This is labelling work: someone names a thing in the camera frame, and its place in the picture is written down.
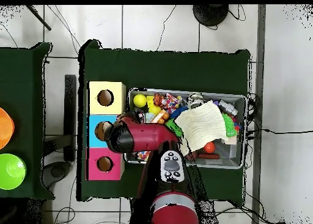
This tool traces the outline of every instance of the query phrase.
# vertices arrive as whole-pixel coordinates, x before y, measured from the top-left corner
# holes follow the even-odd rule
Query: pink block
[[[101,157],[109,157],[112,160],[113,167],[109,172],[99,170],[97,161]],[[118,181],[124,172],[123,155],[114,153],[107,147],[89,148],[88,171],[88,180]]]

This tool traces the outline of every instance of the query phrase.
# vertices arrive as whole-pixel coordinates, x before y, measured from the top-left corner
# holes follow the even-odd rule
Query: black stand
[[[49,31],[51,30],[50,26],[42,19],[42,17],[40,17],[38,12],[36,12],[32,6],[26,6],[26,7],[32,12],[32,14],[36,16],[36,18],[44,25],[44,27],[46,27]]]
[[[64,129],[63,135],[45,140],[43,156],[63,148],[65,162],[54,162],[43,167],[43,184],[49,188],[53,183],[62,180],[70,171],[70,162],[75,160],[76,147],[76,76],[65,76],[64,94]]]

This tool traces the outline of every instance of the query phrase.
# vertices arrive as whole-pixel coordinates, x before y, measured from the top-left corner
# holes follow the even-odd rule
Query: orange bowl
[[[10,141],[14,132],[14,122],[5,110],[0,108],[0,149]]]

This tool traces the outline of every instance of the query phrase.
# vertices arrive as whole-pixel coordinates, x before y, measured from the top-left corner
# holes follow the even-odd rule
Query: yellow block
[[[110,96],[112,103],[103,106],[99,102],[99,96]],[[110,115],[121,114],[125,108],[126,87],[121,82],[90,81],[89,82],[89,109],[90,114]]]

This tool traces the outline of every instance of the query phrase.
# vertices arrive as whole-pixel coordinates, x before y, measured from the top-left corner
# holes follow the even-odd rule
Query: shape sorter box
[[[89,81],[87,90],[90,114],[121,114],[124,111],[126,87],[121,82]],[[111,102],[104,104],[100,101],[100,97],[105,98],[106,101],[110,99]]]
[[[90,115],[89,116],[89,147],[108,147],[105,141],[99,140],[95,135],[96,126],[104,121],[115,123],[117,115]]]
[[[98,161],[102,157],[110,158],[112,162],[112,168],[108,172],[101,171],[98,167]],[[123,154],[114,153],[107,147],[92,147],[89,149],[88,180],[118,181],[122,177],[124,169]]]

